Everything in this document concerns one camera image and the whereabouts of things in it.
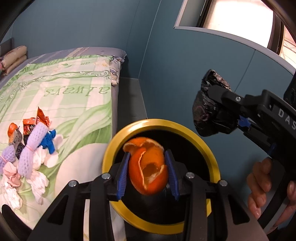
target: headboard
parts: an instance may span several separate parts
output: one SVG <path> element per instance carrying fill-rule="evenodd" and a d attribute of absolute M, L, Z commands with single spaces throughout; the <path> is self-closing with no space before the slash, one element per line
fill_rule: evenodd
<path fill-rule="evenodd" d="M 13 38 L 5 41 L 4 43 L 0 44 L 0 57 L 8 53 L 10 50 L 15 48 L 15 41 Z"/>

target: black plastic bag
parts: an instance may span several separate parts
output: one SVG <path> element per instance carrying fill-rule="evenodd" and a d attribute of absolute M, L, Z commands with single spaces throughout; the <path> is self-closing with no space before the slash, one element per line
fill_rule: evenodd
<path fill-rule="evenodd" d="M 192 106 L 193 122 L 197 132 L 203 136 L 211 136 L 218 132 L 229 134 L 237 128 L 238 115 L 214 102 L 208 97 L 208 89 L 219 85 L 231 91 L 230 85 L 214 70 L 210 69 L 202 79 Z"/>

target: gray floor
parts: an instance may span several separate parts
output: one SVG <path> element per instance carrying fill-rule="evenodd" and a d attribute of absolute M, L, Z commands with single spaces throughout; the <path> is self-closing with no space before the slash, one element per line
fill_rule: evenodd
<path fill-rule="evenodd" d="M 120 78 L 117 131 L 130 123 L 143 119 L 147 119 L 147 113 L 139 80 Z"/>

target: silver bolt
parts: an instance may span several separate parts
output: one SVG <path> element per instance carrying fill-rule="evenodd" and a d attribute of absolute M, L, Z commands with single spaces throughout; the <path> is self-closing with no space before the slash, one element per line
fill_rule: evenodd
<path fill-rule="evenodd" d="M 192 179 L 192 178 L 194 178 L 194 173 L 188 172 L 188 173 L 186 173 L 186 177 L 188 177 L 189 179 Z"/>
<path fill-rule="evenodd" d="M 225 180 L 220 180 L 219 184 L 222 186 L 222 187 L 226 187 L 228 185 L 227 181 Z"/>
<path fill-rule="evenodd" d="M 110 177 L 111 177 L 111 175 L 109 173 L 107 173 L 107 172 L 102 174 L 102 178 L 105 179 L 105 180 L 109 179 Z"/>
<path fill-rule="evenodd" d="M 69 181 L 68 185 L 73 188 L 73 187 L 75 187 L 77 185 L 77 181 L 71 180 L 71 181 Z"/>

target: hand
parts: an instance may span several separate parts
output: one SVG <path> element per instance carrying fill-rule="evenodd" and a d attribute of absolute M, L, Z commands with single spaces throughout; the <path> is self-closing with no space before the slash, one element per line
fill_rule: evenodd
<path fill-rule="evenodd" d="M 265 158 L 262 162 L 256 162 L 253 166 L 253 173 L 247 177 L 247 184 L 252 193 L 248 197 L 248 208 L 256 219 L 261 216 L 261 207 L 266 203 L 266 193 L 271 189 L 270 171 L 272 160 Z M 287 196 L 290 203 L 276 221 L 272 230 L 286 221 L 296 210 L 296 183 L 291 181 L 287 188 Z"/>

